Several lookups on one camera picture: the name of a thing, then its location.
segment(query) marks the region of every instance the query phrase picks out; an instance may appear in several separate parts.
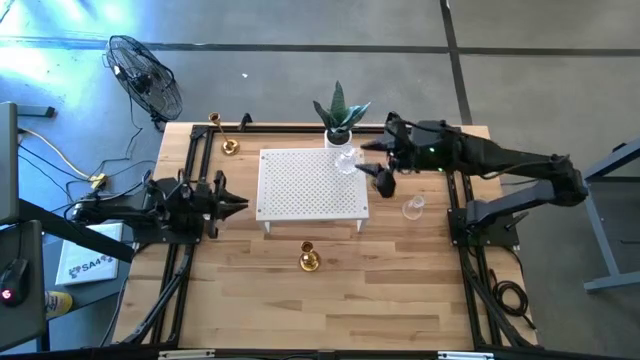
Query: yellow can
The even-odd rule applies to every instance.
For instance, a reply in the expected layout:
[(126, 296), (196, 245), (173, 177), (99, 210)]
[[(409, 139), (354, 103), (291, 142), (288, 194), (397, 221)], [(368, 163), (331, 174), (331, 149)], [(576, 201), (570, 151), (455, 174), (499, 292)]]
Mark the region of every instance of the yellow can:
[(71, 295), (58, 291), (44, 292), (44, 308), (47, 312), (47, 320), (64, 315), (71, 310), (73, 298)]

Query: gray metal leg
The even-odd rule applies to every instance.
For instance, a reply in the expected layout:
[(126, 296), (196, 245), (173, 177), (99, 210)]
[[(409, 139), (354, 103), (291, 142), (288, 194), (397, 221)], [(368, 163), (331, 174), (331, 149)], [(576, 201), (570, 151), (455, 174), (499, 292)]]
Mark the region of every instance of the gray metal leg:
[[(589, 186), (589, 180), (600, 178), (630, 161), (637, 159), (638, 157), (640, 157), (640, 138), (622, 146), (585, 171), (583, 173), (585, 185)], [(584, 283), (584, 289), (588, 293), (591, 293), (601, 289), (611, 289), (626, 285), (640, 284), (640, 271), (620, 274), (616, 260), (611, 252), (607, 235), (602, 227), (602, 220), (600, 215), (598, 215), (596, 204), (591, 196), (587, 197), (585, 205), (587, 206), (589, 220), (591, 220), (591, 226), (593, 227), (593, 232), (598, 240), (600, 251), (602, 251), (604, 262), (607, 264), (609, 276)]]
[(591, 220), (593, 232), (596, 235), (596, 239), (598, 239), (600, 251), (602, 251), (602, 257), (604, 257), (604, 262), (607, 264), (607, 269), (609, 269), (609, 274), (618, 275), (620, 274), (620, 270), (618, 270), (618, 265), (616, 264), (616, 260), (614, 259), (613, 253), (611, 252), (611, 247), (609, 246), (607, 235), (605, 234), (604, 228), (602, 227), (600, 215), (598, 215), (598, 210), (596, 210), (596, 204), (593, 202), (593, 198), (591, 197), (587, 197), (584, 202), (587, 206), (587, 213), (589, 214), (589, 219)]
[(18, 116), (53, 117), (56, 109), (51, 106), (18, 105)]
[(596, 290), (612, 289), (633, 284), (640, 284), (640, 271), (594, 279), (584, 283), (584, 289), (591, 293)]

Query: snake plant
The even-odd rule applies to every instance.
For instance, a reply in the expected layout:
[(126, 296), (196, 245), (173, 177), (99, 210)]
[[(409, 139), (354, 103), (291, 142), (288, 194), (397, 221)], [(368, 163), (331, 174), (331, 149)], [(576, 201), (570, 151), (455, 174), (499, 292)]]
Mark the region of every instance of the snake plant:
[(317, 101), (313, 102), (316, 112), (327, 129), (327, 138), (334, 145), (342, 145), (349, 141), (349, 130), (362, 119), (369, 104), (371, 102), (347, 108), (344, 103), (344, 91), (339, 81), (336, 81), (330, 109), (325, 110)]

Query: floor stripe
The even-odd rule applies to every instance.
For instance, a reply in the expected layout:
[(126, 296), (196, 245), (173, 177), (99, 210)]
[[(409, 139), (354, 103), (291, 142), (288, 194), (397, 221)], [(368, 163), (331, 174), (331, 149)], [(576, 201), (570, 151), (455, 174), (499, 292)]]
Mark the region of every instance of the floor stripe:
[[(268, 51), (268, 52), (337, 52), (337, 53), (392, 53), (392, 54), (446, 54), (446, 46), (394, 46), (394, 45), (291, 45), (291, 44), (188, 44), (143, 42), (151, 51)], [(65, 50), (103, 50), (107, 40), (43, 37), (2, 37), (0, 47), (20, 46)]]
[(458, 98), (458, 108), (460, 109), (460, 118), (462, 125), (472, 125), (471, 109), (469, 108), (469, 100), (467, 98), (467, 90), (464, 86), (464, 77), (462, 76), (462, 66), (460, 65), (460, 54), (458, 52), (458, 43), (456, 41), (456, 33), (453, 29), (453, 20), (451, 19), (451, 11), (447, 0), (440, 0), (440, 8), (442, 10), (442, 20), (444, 21), (444, 31), (447, 36), (447, 44), (449, 45), (449, 57), (451, 58), (451, 71), (453, 72), (453, 85)]
[(460, 47), (462, 55), (637, 57), (640, 49), (554, 49)]

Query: yellow cable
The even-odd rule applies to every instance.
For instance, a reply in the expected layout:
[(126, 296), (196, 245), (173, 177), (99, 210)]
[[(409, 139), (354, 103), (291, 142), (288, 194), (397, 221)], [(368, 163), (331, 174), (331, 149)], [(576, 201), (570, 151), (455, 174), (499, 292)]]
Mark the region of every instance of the yellow cable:
[(60, 152), (60, 150), (58, 150), (58, 148), (56, 148), (52, 143), (50, 143), (47, 139), (44, 138), (44, 136), (38, 134), (35, 131), (29, 130), (29, 129), (22, 129), (26, 132), (28, 132), (31, 135), (37, 136), (38, 138), (40, 138), (40, 140), (44, 141), (45, 144), (49, 145), (50, 148), (53, 149), (53, 151), (55, 151), (58, 156), (60, 156), (60, 158), (62, 159), (62, 161), (64, 161), (67, 165), (69, 165), (69, 167), (75, 171), (78, 175), (80, 176), (84, 176), (85, 178), (89, 179), (89, 175), (83, 173), (82, 171), (78, 170), (75, 166), (73, 166), (73, 164), (71, 162), (69, 162), (69, 160), (67, 160), (66, 157), (64, 157), (64, 155), (62, 155), (62, 153)]

